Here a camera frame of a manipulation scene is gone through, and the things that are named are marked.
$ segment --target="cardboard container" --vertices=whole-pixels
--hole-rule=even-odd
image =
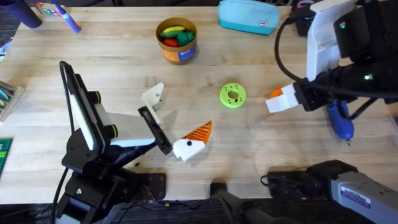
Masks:
[[[192,32],[195,38],[184,47],[169,47],[162,43],[160,33],[172,26],[183,26],[186,31]],[[193,22],[181,17],[172,17],[161,22],[156,28],[156,38],[162,48],[163,56],[172,64],[181,65],[189,62],[197,51],[197,28]]]

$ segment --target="green 3d printed part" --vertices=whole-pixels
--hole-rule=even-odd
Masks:
[[[11,148],[12,139],[0,139],[0,175],[4,164],[6,163],[6,158],[8,151]]]
[[[246,91],[237,83],[229,83],[221,89],[220,100],[229,108],[238,108],[246,100]]]

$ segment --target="blue pencil case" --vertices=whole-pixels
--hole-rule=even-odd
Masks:
[[[269,35],[279,22],[276,6],[252,0],[223,0],[217,17],[221,27]]]

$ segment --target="label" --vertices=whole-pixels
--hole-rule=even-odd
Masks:
[[[268,26],[268,21],[260,21],[259,26],[261,26],[261,27],[267,27],[267,26]]]
[[[168,60],[170,60],[172,62],[183,62],[185,60],[192,58],[195,55],[195,53],[197,51],[197,45],[195,44],[188,50],[184,50],[182,52],[169,52],[164,49],[162,49],[162,51],[163,51],[164,57],[167,58]]]
[[[180,62],[183,62],[185,60],[192,58],[196,51],[197,51],[197,45],[195,44],[190,49],[184,50],[183,52],[179,52],[178,57],[180,59]]]
[[[340,188],[341,195],[353,200],[354,202],[363,205],[366,208],[371,208],[371,200],[353,190],[350,190],[346,187]]]

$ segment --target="container of toy fruit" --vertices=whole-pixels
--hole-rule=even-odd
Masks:
[[[156,28],[156,38],[163,56],[172,64],[189,62],[197,51],[197,28],[181,17],[168,18]]]

